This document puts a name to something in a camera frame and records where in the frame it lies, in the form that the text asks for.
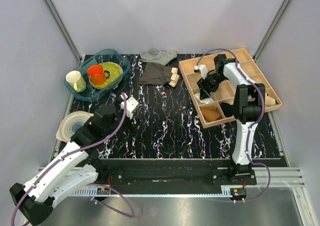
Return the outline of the white underwear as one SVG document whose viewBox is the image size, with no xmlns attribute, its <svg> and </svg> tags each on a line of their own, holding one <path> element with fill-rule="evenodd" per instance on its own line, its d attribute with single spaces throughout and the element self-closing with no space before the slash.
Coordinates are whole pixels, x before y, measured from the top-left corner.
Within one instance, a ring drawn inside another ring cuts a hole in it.
<svg viewBox="0 0 320 226">
<path fill-rule="evenodd" d="M 200 104 L 209 104 L 209 103 L 213 103 L 214 100 L 210 97 L 205 98 L 205 99 L 200 99 L 200 93 L 197 92 L 194 94 L 195 99 L 200 103 Z"/>
</svg>

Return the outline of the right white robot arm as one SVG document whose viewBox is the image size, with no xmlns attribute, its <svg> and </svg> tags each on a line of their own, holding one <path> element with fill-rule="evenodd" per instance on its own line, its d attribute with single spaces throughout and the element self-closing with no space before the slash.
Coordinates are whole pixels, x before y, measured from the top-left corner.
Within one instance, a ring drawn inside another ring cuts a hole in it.
<svg viewBox="0 0 320 226">
<path fill-rule="evenodd" d="M 218 54 L 213 59 L 215 70 L 209 71 L 198 61 L 194 72 L 201 74 L 197 85 L 200 99 L 204 100 L 219 88 L 220 83 L 229 80 L 235 87 L 232 114 L 236 119 L 236 142 L 227 170 L 217 178 L 231 184 L 255 184 L 252 146 L 258 123 L 265 113 L 265 92 L 263 83 L 256 83 L 244 72 L 236 57 L 227 58 Z"/>
</svg>

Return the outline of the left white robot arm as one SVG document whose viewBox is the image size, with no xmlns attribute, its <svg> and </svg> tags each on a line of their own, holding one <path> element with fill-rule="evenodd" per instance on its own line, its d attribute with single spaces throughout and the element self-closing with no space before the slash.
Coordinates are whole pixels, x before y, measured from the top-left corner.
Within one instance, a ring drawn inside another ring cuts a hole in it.
<svg viewBox="0 0 320 226">
<path fill-rule="evenodd" d="M 31 225 L 40 225 L 61 201 L 85 186 L 104 188 L 98 195 L 108 195 L 112 183 L 121 183 L 124 170 L 102 162 L 96 148 L 119 130 L 132 132 L 136 128 L 132 118 L 138 108 L 139 103 L 131 97 L 119 106 L 103 104 L 89 114 L 64 149 L 42 171 L 9 189 L 15 205 L 11 225 L 15 224 L 17 212 L 21 212 Z"/>
</svg>

